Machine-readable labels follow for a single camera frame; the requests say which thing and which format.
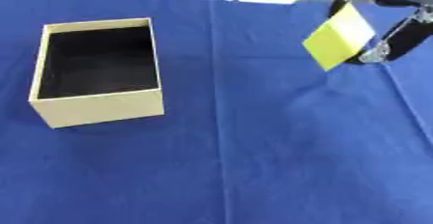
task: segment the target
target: yellow block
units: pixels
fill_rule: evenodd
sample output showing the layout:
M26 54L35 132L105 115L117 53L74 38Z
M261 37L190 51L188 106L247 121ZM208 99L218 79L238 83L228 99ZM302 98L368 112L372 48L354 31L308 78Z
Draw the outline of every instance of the yellow block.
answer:
M375 32L352 4L314 31L303 46L324 70L331 70L355 56Z

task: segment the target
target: box rim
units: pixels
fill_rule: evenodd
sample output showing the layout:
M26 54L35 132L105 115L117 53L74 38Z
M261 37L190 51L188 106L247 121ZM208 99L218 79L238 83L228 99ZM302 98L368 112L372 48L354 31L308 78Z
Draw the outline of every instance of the box rim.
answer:
M48 50L49 38L51 34L57 33L67 33L74 31L92 31L92 30L104 30L104 29L116 29L116 28L129 28L129 27L140 27L143 26L142 21L147 22L147 26L149 27L149 31L151 33L151 41L152 41L152 50L154 54L154 64L155 71L157 74L157 82L158 87L153 89L144 89L137 91L124 91L117 93L106 93L106 94L97 94L97 95L83 95L83 96L75 96L75 97L59 97L59 98L39 98L39 92L41 89L41 82L43 77L43 70L46 61L46 52ZM116 23L124 23L119 26L116 26ZM81 27L80 30L70 30L64 31L65 29L69 30L72 27L85 25ZM39 47L38 57L36 59L36 67L33 75L32 85L30 88L30 94L28 97L29 102L38 102L38 101L53 101L56 99L74 99L74 98L91 98L91 97L101 97L101 96L112 96L112 95L121 95L121 94L131 94L131 93L142 93L142 92L151 92L151 91L161 91L161 81L159 75L159 60L157 54L157 44L155 40L155 33L153 29L152 19L150 17L142 17L142 18L126 18L126 19L108 19L108 20L92 20L92 21L79 21L79 22L68 22L68 23L54 23L54 24L46 24L43 26L43 32L41 36L41 44Z

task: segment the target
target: blue cloth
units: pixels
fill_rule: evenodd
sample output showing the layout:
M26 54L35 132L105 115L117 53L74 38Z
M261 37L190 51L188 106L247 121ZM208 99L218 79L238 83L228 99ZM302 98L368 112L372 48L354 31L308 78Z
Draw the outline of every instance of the blue cloth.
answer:
M431 224L431 40L328 73L329 4L0 2L0 223ZM411 9L360 5L379 36ZM154 19L166 115L52 130L27 103L46 23Z

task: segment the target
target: blue tablecloth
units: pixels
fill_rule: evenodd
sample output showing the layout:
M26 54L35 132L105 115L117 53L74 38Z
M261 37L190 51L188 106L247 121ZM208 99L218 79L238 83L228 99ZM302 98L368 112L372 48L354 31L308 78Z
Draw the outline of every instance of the blue tablecloth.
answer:
M432 41L328 73L329 4L0 0L0 223L431 224ZM379 35L411 9L360 5ZM166 115L53 130L45 23L154 19Z

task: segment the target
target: open box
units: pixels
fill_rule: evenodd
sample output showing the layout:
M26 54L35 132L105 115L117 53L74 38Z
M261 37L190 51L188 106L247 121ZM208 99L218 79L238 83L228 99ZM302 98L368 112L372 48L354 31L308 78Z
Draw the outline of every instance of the open box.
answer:
M151 19L45 25L29 102L51 127L162 115Z

